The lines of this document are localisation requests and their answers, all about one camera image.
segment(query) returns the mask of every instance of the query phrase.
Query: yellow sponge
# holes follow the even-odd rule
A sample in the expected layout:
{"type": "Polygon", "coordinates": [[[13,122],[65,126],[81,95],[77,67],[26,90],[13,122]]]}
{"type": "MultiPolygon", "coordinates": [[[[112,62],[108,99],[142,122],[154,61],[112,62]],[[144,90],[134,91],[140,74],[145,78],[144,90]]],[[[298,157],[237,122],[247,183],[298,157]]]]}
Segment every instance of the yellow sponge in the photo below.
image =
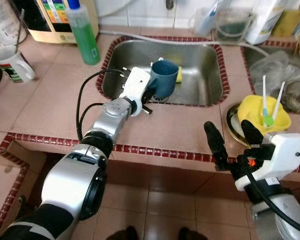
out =
{"type": "Polygon", "coordinates": [[[182,68],[179,66],[179,71],[178,75],[176,76],[176,83],[181,83],[182,82],[182,68]]]}

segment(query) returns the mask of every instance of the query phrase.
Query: yellow bowl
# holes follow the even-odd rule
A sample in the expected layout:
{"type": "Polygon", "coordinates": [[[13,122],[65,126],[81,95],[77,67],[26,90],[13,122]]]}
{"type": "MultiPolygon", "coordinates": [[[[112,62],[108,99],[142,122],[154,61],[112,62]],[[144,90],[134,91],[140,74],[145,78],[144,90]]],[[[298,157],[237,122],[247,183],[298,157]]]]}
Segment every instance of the yellow bowl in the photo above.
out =
{"type": "MultiPolygon", "coordinates": [[[[271,96],[266,97],[266,109],[268,115],[272,116],[276,102],[277,99],[271,96]]],[[[263,97],[259,95],[246,96],[241,102],[237,114],[240,123],[244,119],[250,121],[262,133],[262,135],[266,135],[270,132],[285,131],[291,125],[291,119],[280,103],[274,124],[272,126],[265,127],[263,121],[263,97]]]]}

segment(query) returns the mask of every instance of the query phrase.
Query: white cup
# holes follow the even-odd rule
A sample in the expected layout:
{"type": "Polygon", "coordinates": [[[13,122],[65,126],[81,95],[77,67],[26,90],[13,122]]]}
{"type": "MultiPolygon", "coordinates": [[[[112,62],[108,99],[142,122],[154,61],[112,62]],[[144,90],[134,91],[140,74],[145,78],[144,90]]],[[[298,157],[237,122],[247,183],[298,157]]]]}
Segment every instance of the white cup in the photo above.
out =
{"type": "Polygon", "coordinates": [[[35,71],[28,64],[16,46],[4,46],[0,48],[0,68],[14,83],[27,83],[36,77],[35,71]]]}

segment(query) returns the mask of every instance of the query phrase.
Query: blue bottle cap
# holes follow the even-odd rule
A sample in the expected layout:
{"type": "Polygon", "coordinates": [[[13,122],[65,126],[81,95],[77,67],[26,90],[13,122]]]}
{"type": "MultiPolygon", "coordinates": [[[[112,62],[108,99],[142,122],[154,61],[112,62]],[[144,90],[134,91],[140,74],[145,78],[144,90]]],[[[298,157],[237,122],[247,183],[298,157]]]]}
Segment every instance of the blue bottle cap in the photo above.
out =
{"type": "Polygon", "coordinates": [[[67,0],[70,9],[78,9],[80,8],[79,0],[67,0]]]}

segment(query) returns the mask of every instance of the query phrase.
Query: countertop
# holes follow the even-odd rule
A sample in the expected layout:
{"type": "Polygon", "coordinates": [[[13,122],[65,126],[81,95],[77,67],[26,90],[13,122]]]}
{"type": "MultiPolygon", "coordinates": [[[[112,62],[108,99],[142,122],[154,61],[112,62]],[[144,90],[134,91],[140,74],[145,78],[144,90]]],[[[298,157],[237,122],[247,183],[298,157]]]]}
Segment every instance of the countertop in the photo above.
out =
{"type": "MultiPolygon", "coordinates": [[[[170,29],[169,32],[166,29],[142,30],[138,27],[120,30],[153,36],[170,34],[192,37],[188,30],[170,29]]],[[[28,36],[25,42],[21,43],[20,50],[34,68],[37,78],[24,84],[13,83],[6,76],[3,78],[0,84],[0,138],[3,133],[16,133],[77,140],[75,116],[80,86],[87,77],[101,69],[109,46],[118,37],[100,34],[97,44],[101,61],[96,66],[88,66],[83,63],[76,45],[40,43],[28,36]]],[[[153,113],[141,113],[131,117],[124,126],[117,144],[210,155],[203,124],[211,121],[223,133],[229,156],[236,157],[242,153],[245,147],[230,136],[225,117],[227,109],[240,102],[246,95],[252,94],[252,90],[240,47],[221,48],[230,86],[230,94],[223,102],[210,107],[150,103],[148,107],[153,113]]],[[[107,100],[97,90],[96,80],[93,79],[84,88],[81,112],[91,103],[104,103],[107,100]]],[[[100,112],[101,108],[96,106],[87,113],[83,132],[93,124],[100,112]]],[[[300,114],[290,114],[290,117],[292,125],[288,131],[300,133],[300,114]]],[[[32,150],[47,150],[42,147],[42,143],[24,143],[24,146],[32,150]]],[[[65,149],[56,145],[53,151],[63,153],[65,149]]],[[[160,160],[153,155],[131,155],[113,152],[112,158],[155,165],[160,165],[162,161],[165,162],[163,165],[174,167],[174,163],[182,163],[185,168],[214,171],[213,163],[203,165],[201,162],[201,165],[198,165],[185,163],[184,159],[181,161],[162,157],[160,160]]]]}

